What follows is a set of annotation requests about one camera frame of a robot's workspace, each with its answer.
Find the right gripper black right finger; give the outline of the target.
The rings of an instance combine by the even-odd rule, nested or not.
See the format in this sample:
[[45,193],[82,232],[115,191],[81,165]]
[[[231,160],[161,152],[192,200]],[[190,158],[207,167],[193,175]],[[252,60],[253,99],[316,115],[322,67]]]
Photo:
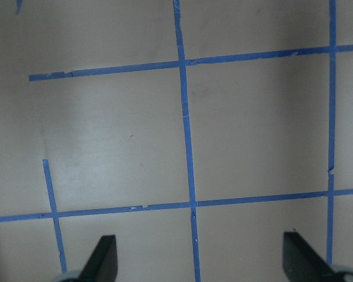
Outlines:
[[288,281],[333,281],[335,273],[296,231],[283,234],[283,271]]

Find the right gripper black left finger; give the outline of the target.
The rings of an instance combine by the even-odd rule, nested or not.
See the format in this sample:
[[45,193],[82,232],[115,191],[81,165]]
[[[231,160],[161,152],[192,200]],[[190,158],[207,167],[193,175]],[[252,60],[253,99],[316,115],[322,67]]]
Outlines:
[[115,235],[102,236],[78,276],[78,281],[115,281],[117,275],[116,237]]

